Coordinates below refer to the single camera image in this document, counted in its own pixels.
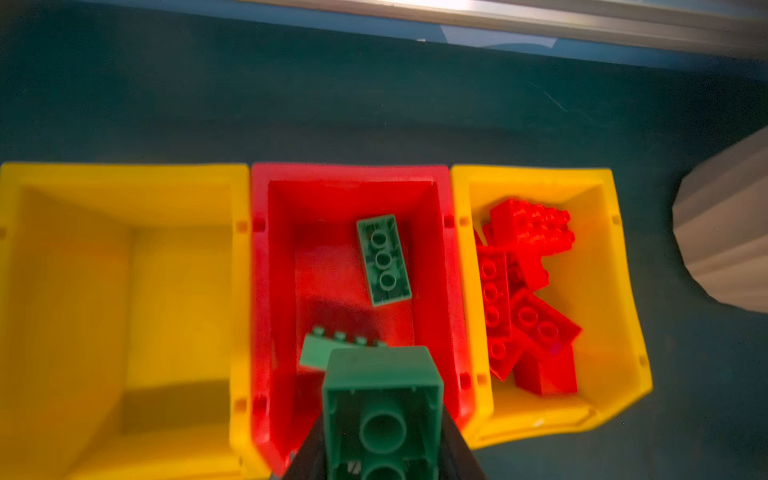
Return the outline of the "dark green lego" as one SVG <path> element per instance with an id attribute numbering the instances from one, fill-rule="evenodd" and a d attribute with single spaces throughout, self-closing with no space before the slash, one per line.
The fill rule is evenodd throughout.
<path id="1" fill-rule="evenodd" d="M 322 385 L 329 479 L 436 479 L 444 382 L 424 346 L 340 349 Z"/>
<path id="2" fill-rule="evenodd" d="M 336 350 L 387 346 L 383 340 L 316 325 L 304 337 L 298 365 L 303 369 L 325 371 L 330 355 Z"/>
<path id="3" fill-rule="evenodd" d="M 410 300 L 412 289 L 395 216 L 360 219 L 356 229 L 372 306 Z"/>

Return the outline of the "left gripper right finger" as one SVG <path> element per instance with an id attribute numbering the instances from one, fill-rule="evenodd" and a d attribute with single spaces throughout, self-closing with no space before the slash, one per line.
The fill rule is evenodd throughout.
<path id="1" fill-rule="evenodd" d="M 487 480 L 450 413 L 442 414 L 439 456 L 440 480 Z"/>

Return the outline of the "dark green lego top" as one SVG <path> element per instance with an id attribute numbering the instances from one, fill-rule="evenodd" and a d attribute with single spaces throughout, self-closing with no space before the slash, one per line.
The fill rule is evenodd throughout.
<path id="1" fill-rule="evenodd" d="M 303 369 L 325 371 L 330 355 L 336 350 L 387 346 L 383 340 L 316 325 L 304 337 L 298 365 Z"/>

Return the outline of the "red lego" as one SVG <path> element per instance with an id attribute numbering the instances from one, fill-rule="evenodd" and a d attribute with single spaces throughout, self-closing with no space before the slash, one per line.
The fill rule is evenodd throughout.
<path id="1" fill-rule="evenodd" d="M 524 353 L 513 368 L 513 374 L 518 388 L 540 397 L 578 393 L 572 346 L 544 360 L 538 360 L 531 353 Z"/>
<path id="2" fill-rule="evenodd" d="M 538 360 L 557 356 L 583 329 L 560 311 L 522 289 L 510 299 L 511 338 Z"/>

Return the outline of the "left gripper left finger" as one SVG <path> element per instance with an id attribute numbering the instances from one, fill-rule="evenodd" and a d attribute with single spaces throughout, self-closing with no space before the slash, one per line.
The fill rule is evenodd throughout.
<path id="1" fill-rule="evenodd" d="M 326 480 L 327 452 L 323 416 L 312 426 L 307 438 L 291 460 L 282 480 Z"/>

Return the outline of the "red long lego brick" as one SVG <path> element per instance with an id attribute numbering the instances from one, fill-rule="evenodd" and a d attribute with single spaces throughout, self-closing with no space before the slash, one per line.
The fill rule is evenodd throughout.
<path id="1" fill-rule="evenodd" d="M 511 319 L 505 253 L 489 246 L 478 246 L 476 252 L 488 338 L 508 338 Z"/>

